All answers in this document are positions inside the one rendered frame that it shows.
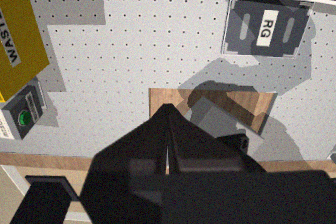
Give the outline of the yellow open-top bin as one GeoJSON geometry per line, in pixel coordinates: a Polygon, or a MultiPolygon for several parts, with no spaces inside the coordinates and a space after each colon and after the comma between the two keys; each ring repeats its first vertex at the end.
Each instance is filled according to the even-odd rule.
{"type": "Polygon", "coordinates": [[[30,0],[0,0],[0,102],[49,64],[30,0]]]}

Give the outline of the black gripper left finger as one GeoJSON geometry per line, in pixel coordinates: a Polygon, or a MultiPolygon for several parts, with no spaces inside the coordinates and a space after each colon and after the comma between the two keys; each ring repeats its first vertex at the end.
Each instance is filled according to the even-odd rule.
{"type": "Polygon", "coordinates": [[[166,174],[167,127],[168,104],[164,103],[150,119],[96,153],[87,175],[94,171],[166,174]]]}

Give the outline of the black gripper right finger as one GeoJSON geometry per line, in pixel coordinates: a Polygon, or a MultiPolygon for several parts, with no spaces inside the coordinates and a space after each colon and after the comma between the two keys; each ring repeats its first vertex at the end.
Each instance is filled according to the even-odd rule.
{"type": "Polygon", "coordinates": [[[248,173],[242,156],[168,103],[169,174],[248,173]]]}

